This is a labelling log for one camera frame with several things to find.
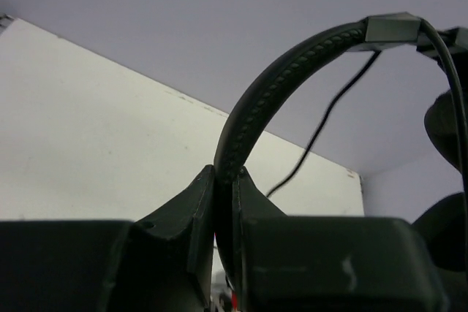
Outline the black headset with microphone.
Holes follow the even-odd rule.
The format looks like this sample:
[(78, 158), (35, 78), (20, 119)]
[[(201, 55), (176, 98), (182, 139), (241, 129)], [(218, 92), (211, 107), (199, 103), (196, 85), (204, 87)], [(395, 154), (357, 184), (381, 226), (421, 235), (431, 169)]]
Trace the black headset with microphone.
[(436, 31), (409, 13), (374, 15), (310, 37), (267, 67), (248, 87), (225, 123), (214, 157), (222, 212), (231, 209), (233, 183), (268, 122), (299, 86), (349, 50), (414, 45), (435, 60), (450, 89), (430, 107), (426, 132), (434, 147), (467, 178), (467, 50), (457, 44), (461, 28)]

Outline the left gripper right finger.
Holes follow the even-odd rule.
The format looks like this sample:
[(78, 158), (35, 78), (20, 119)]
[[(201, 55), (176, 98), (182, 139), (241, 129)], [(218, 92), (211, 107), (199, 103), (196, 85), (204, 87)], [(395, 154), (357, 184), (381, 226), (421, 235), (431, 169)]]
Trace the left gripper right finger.
[(233, 182), (241, 311), (447, 311), (417, 232), (397, 218), (288, 216), (242, 169)]

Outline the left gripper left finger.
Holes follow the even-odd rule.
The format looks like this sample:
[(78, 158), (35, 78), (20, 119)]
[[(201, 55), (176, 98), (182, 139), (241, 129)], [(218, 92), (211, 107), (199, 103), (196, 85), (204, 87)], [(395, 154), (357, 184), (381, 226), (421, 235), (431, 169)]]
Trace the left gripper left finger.
[(214, 169), (139, 221), (1, 223), (3, 311), (204, 311)]

